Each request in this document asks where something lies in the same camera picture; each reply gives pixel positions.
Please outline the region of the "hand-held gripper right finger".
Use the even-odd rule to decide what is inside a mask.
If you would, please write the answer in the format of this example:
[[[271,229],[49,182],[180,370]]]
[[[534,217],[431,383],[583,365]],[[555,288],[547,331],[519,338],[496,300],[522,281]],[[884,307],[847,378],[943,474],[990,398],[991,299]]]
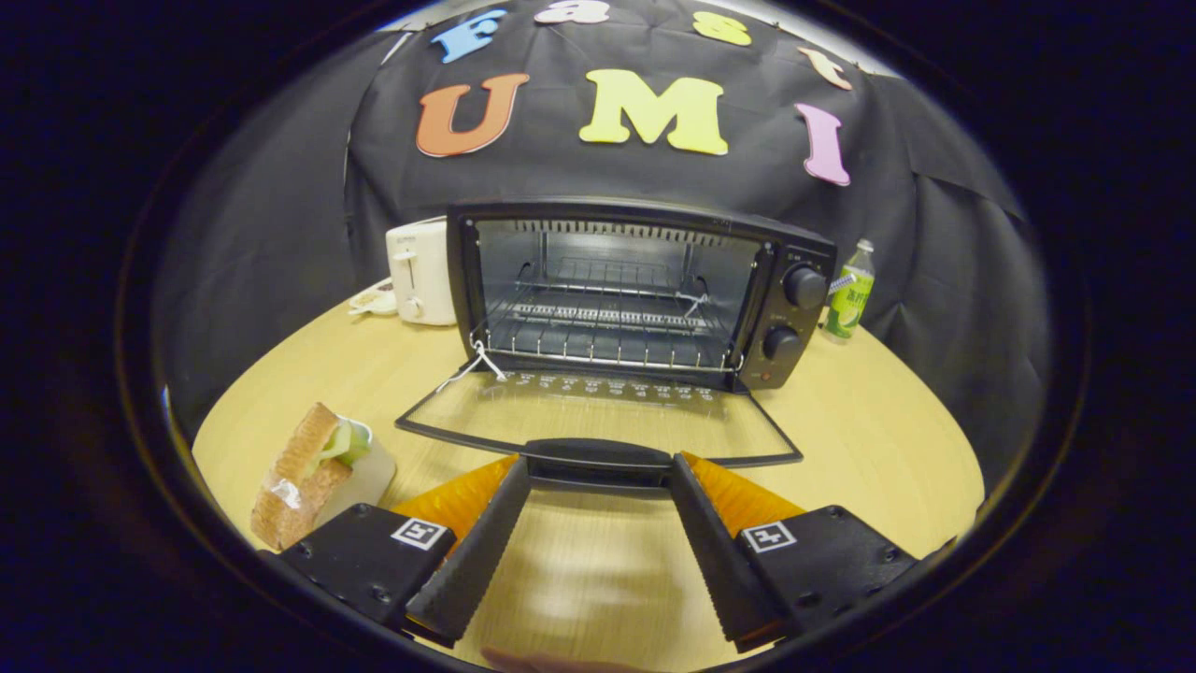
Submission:
[[[846,507],[807,510],[688,452],[675,455],[669,484],[724,637],[739,651],[860,612],[919,561]]]

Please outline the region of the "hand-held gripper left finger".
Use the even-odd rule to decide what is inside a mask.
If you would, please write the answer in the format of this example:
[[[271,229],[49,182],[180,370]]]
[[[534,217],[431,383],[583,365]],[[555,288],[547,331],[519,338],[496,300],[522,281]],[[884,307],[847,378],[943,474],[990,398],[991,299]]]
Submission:
[[[277,567],[385,629],[451,648],[490,588],[530,491],[529,460],[506,455],[397,510],[350,506],[279,553]]]

